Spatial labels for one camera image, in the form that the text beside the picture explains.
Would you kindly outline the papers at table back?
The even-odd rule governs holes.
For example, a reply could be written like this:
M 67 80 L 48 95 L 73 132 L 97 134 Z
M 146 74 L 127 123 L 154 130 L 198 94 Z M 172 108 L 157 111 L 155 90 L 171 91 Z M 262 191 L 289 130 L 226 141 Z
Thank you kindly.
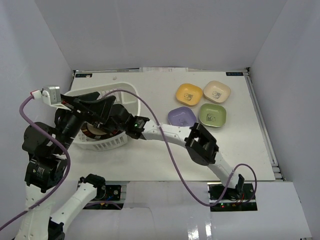
M 140 67 L 140 73 L 185 73 L 188 72 L 188 67 Z

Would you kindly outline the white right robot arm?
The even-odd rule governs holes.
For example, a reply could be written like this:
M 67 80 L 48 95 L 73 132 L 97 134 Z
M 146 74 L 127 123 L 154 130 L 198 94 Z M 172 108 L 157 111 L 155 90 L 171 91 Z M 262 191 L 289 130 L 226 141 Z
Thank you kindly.
M 121 104 L 111 107 L 105 123 L 98 125 L 103 132 L 124 132 L 132 139 L 167 141 L 185 148 L 198 165 L 208 167 L 225 186 L 226 195 L 236 200 L 244 193 L 244 177 L 225 161 L 217 140 L 200 123 L 193 126 L 158 124 L 148 117 L 132 115 Z

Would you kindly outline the cream square panda dish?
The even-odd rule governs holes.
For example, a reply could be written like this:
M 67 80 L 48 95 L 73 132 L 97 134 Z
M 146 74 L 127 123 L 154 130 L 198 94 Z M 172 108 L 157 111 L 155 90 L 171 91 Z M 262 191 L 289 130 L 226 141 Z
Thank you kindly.
M 213 80 L 204 87 L 203 94 L 213 103 L 222 104 L 229 98 L 231 89 L 229 86 Z

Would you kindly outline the green square panda dish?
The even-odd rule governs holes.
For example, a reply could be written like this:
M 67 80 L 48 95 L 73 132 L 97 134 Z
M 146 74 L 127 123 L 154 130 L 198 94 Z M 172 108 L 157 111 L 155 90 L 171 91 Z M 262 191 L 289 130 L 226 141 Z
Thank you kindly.
M 226 109 L 217 104 L 205 103 L 199 110 L 199 121 L 207 126 L 213 128 L 220 128 L 225 125 L 227 120 Z

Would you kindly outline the purple square panda dish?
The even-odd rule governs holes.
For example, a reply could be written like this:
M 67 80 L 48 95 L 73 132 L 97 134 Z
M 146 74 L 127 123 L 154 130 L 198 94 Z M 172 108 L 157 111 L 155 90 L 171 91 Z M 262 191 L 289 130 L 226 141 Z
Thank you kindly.
M 185 106 L 171 110 L 167 118 L 170 125 L 178 127 L 191 127 L 197 122 L 194 112 Z

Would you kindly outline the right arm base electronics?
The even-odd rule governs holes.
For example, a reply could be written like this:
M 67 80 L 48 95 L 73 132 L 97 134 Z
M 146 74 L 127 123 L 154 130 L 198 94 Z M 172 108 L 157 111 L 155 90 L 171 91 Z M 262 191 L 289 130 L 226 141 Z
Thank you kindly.
M 224 190 L 222 184 L 209 184 L 208 196 L 209 203 L 212 204 L 218 200 L 221 193 Z M 248 199 L 252 197 L 254 193 L 254 186 L 252 183 L 245 183 L 242 193 L 237 196 L 230 190 L 227 190 L 221 201 L 210 207 L 211 212 L 255 212 L 258 210 L 256 197 L 254 196 L 249 203 L 246 203 Z

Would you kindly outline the white plastic dish bin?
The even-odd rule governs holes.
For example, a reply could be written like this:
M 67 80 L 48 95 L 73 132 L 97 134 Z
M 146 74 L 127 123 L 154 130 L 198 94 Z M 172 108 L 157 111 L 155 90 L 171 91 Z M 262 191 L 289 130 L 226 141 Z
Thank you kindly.
M 126 110 L 132 115 L 139 115 L 141 112 L 141 102 L 135 96 L 129 93 L 122 92 L 121 90 L 127 90 L 134 94 L 138 94 L 137 89 L 128 82 L 110 83 L 106 85 L 80 88 L 76 90 L 70 90 L 66 93 L 67 96 L 79 96 L 89 93 L 98 92 L 98 99 L 101 99 L 109 92 L 115 96 L 115 103 L 123 105 Z M 103 138 L 90 138 L 86 133 L 89 128 L 87 124 L 83 125 L 83 128 L 78 132 L 78 135 L 74 138 L 73 144 L 81 149 L 90 151 L 108 151 L 115 148 L 119 148 L 128 142 L 128 137 L 124 132 L 119 132 L 115 135 L 111 135 L 106 139 Z

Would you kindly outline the round black rimmed plate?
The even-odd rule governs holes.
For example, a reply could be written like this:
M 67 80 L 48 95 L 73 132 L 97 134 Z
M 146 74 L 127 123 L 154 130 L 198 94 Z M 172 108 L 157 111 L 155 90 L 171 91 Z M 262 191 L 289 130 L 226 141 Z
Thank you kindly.
M 82 125 L 80 130 L 86 137 L 93 140 L 105 140 L 115 137 L 121 133 L 119 130 L 103 131 L 86 122 Z

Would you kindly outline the yellow square panda dish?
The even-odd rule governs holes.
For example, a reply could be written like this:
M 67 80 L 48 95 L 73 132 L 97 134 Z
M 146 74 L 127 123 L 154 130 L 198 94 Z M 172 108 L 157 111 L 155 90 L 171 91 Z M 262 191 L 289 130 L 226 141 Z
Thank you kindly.
M 175 93 L 177 101 L 189 107 L 197 105 L 202 96 L 203 90 L 190 83 L 181 84 Z

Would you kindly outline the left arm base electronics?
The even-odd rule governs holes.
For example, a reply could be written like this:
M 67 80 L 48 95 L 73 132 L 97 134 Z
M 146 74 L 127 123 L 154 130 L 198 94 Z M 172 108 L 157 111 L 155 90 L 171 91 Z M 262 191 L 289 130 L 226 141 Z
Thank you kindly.
M 124 206 L 123 186 L 105 185 L 96 198 L 83 208 L 84 210 L 121 210 Z

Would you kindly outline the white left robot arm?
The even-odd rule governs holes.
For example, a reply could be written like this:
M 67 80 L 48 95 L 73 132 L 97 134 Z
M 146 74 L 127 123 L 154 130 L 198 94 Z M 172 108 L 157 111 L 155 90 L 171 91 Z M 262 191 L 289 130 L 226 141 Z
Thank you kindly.
M 23 135 L 22 149 L 28 153 L 25 173 L 26 209 L 6 222 L 1 229 L 17 219 L 21 225 L 16 240 L 62 240 L 67 221 L 73 220 L 88 202 L 105 196 L 105 179 L 95 174 L 81 177 L 81 185 L 70 198 L 63 220 L 51 216 L 54 202 L 51 196 L 65 181 L 71 169 L 68 148 L 84 123 L 105 124 L 115 102 L 114 96 L 98 98 L 93 92 L 80 96 L 59 95 L 54 115 L 54 126 L 31 121 L 24 113 L 30 100 L 44 97 L 43 91 L 34 91 L 20 106 L 19 113 L 29 123 Z

